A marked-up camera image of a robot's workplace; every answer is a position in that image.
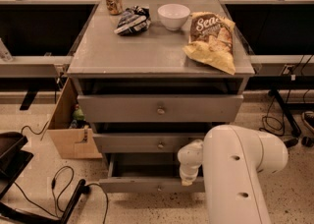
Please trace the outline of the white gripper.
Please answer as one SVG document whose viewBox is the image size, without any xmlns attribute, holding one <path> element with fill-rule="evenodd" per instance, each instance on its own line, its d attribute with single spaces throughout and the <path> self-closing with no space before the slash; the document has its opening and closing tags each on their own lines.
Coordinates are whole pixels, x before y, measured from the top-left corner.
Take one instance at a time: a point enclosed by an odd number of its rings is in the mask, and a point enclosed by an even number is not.
<svg viewBox="0 0 314 224">
<path fill-rule="evenodd" d="M 203 141 L 194 140 L 178 151 L 180 162 L 180 177 L 182 186 L 188 187 L 193 184 L 198 176 L 198 169 L 203 162 Z"/>
</svg>

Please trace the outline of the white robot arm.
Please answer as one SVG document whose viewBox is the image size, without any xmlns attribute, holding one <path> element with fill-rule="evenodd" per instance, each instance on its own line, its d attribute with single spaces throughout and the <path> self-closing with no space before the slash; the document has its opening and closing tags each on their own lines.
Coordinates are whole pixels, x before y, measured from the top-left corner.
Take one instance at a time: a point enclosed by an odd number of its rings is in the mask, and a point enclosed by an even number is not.
<svg viewBox="0 0 314 224">
<path fill-rule="evenodd" d="M 178 152 L 184 186 L 203 172 L 209 224 L 271 224 L 258 174 L 275 174 L 288 163 L 277 136 L 234 125 L 212 128 Z"/>
</svg>

